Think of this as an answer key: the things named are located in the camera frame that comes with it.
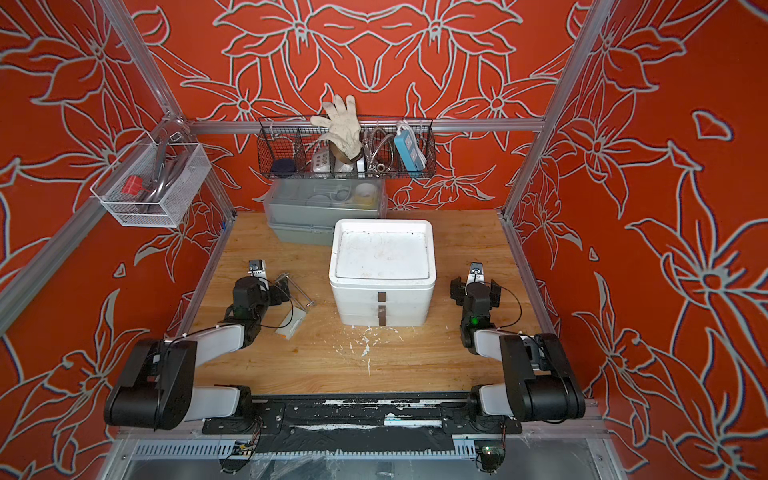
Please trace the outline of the white drawer cabinet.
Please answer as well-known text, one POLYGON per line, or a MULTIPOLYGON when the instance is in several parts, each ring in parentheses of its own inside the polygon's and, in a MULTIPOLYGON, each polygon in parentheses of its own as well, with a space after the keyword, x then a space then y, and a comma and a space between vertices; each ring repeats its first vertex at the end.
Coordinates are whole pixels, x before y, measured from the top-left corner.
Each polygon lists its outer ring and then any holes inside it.
POLYGON ((437 281, 432 224, 421 219, 342 219, 328 274, 343 324, 421 327, 437 281))

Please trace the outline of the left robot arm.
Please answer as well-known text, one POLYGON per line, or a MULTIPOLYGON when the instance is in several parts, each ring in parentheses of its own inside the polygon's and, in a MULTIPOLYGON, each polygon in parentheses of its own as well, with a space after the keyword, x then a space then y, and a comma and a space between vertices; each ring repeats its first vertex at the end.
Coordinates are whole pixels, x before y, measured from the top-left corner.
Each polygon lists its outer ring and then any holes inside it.
POLYGON ((173 430, 184 422, 250 416, 245 386, 195 385, 198 367, 252 345, 272 306, 291 301, 286 278, 238 279, 224 319, 213 327, 133 347, 106 400, 103 418, 118 427, 173 430))

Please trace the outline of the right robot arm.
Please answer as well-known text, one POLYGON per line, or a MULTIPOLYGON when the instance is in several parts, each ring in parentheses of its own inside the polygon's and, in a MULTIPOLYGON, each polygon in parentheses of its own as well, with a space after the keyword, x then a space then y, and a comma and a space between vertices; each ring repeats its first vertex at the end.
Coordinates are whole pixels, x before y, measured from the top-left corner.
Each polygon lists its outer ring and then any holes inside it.
POLYGON ((559 337, 503 331, 491 321, 500 305, 501 286, 459 277, 450 283, 450 298, 462 308, 460 334, 472 354, 501 363, 503 381, 472 388, 477 415, 508 417, 523 422, 580 419, 586 400, 559 337))

